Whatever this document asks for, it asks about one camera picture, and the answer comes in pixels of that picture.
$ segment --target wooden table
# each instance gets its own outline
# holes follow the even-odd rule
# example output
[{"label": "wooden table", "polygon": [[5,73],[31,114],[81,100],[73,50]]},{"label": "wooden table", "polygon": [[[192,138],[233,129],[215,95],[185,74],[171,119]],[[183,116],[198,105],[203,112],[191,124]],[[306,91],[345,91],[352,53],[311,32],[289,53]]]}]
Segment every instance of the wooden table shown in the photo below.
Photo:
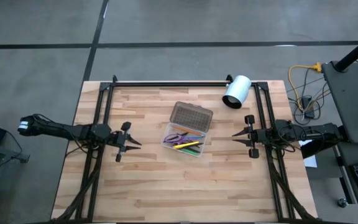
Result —
[{"label": "wooden table", "polygon": [[[92,123],[99,83],[84,83],[75,124]],[[268,85],[275,118],[292,119],[284,82],[268,81]],[[231,141],[234,139],[231,135],[246,125],[247,114],[255,115],[254,128],[260,128],[255,91],[250,90],[239,110],[223,104],[225,91],[222,87],[115,88],[109,125],[116,130],[123,122],[132,122],[131,135],[143,146],[141,150],[125,153],[120,163],[115,162],[117,148],[106,147],[94,222],[277,220],[264,147],[257,145],[260,157],[251,159],[245,145]],[[270,124],[263,95],[262,99]],[[177,101],[214,112],[200,158],[160,145]],[[68,150],[74,148],[75,144],[70,143]],[[85,153],[76,151],[66,158],[52,218],[58,217],[78,193],[85,157]],[[316,216],[301,152],[286,153],[284,158],[291,190],[307,211]],[[282,192],[280,197],[285,211]],[[87,199],[84,209],[88,209]]]}]

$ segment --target yellow pencil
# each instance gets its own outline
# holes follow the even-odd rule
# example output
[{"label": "yellow pencil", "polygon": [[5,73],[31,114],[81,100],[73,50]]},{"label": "yellow pencil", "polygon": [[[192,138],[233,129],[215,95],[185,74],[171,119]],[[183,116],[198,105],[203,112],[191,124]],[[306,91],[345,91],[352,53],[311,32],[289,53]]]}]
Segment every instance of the yellow pencil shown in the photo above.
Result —
[{"label": "yellow pencil", "polygon": [[191,143],[186,143],[186,144],[180,144],[180,145],[174,146],[173,148],[174,149],[181,149],[183,147],[192,146],[192,145],[195,145],[195,144],[198,144],[198,143],[200,143],[200,142],[191,142]]}]

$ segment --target scissors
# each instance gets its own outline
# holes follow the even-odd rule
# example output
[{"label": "scissors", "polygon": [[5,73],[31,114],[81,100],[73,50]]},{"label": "scissors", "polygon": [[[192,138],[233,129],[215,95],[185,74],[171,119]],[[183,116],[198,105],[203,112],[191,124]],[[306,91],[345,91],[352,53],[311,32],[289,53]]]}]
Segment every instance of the scissors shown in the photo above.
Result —
[{"label": "scissors", "polygon": [[164,142],[171,142],[176,144],[181,144],[191,139],[201,139],[204,136],[186,136],[188,133],[183,134],[170,134],[165,137]]}]

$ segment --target pencil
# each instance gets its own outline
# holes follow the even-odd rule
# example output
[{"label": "pencil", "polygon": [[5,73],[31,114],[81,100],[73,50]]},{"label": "pencil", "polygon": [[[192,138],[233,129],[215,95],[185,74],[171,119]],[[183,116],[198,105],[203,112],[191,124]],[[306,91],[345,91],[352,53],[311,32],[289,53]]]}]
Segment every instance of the pencil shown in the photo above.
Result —
[{"label": "pencil", "polygon": [[194,155],[194,156],[198,156],[200,153],[199,152],[194,152],[194,151],[191,151],[189,149],[180,149],[182,152],[187,152],[191,155]]},{"label": "pencil", "polygon": [[191,142],[191,143],[186,143],[186,144],[180,144],[177,146],[173,146],[174,149],[181,149],[183,147],[187,147],[187,146],[194,146],[197,145],[199,146],[200,144],[203,144],[202,142]]},{"label": "pencil", "polygon": [[179,130],[182,130],[182,131],[186,131],[186,132],[188,132],[188,133],[191,133],[191,134],[195,134],[195,135],[204,137],[202,134],[197,133],[197,132],[192,131],[192,130],[189,130],[189,129],[187,129],[187,128],[183,128],[183,127],[179,127],[179,126],[172,126],[172,127],[175,128],[175,129],[179,129]]}]

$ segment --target gray floor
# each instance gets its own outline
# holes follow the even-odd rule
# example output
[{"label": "gray floor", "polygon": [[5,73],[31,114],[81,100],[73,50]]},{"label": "gray floor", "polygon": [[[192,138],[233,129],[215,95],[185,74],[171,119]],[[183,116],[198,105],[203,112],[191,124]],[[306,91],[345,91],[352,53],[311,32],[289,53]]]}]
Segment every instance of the gray floor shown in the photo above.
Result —
[{"label": "gray floor", "polygon": [[[90,44],[102,0],[0,0],[0,44]],[[110,0],[101,43],[358,40],[358,0]],[[227,74],[284,80],[288,68],[338,60],[354,46],[98,49],[90,80],[216,80]],[[0,223],[50,217],[67,141],[17,134],[20,117],[42,113],[72,123],[89,49],[0,50],[0,127],[31,154],[12,162],[0,194]],[[296,86],[305,70],[293,71]],[[322,74],[310,72],[308,81]],[[324,81],[309,85],[316,93]],[[311,124],[340,124],[331,96]],[[358,207],[338,208],[339,180],[310,179],[320,218],[358,223]]]}]

